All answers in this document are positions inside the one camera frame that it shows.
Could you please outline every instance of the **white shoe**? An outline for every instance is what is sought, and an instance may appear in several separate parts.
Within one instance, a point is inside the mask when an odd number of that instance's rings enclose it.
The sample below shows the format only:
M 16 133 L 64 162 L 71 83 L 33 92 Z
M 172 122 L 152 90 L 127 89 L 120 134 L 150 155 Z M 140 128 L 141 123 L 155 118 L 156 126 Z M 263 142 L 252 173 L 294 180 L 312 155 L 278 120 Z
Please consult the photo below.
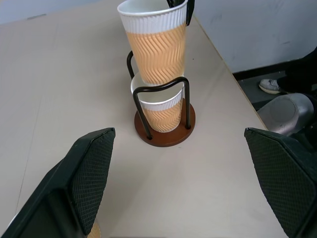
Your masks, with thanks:
M 262 79 L 259 83 L 259 87 L 262 91 L 269 94 L 278 94 L 283 90 L 278 86 L 276 79 Z

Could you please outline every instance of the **table surface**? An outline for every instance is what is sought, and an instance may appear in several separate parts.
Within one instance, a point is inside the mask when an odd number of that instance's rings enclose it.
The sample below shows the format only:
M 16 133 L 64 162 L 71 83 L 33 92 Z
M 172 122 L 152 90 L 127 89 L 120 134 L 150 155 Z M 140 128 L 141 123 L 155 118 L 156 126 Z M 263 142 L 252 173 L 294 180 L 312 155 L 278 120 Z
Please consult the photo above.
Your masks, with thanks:
M 169 148 L 138 137 L 119 3 L 0 25 L 0 233 L 77 138 L 115 127 L 103 237 L 285 238 L 243 136 L 264 126 L 195 19 L 185 76 L 196 127 Z

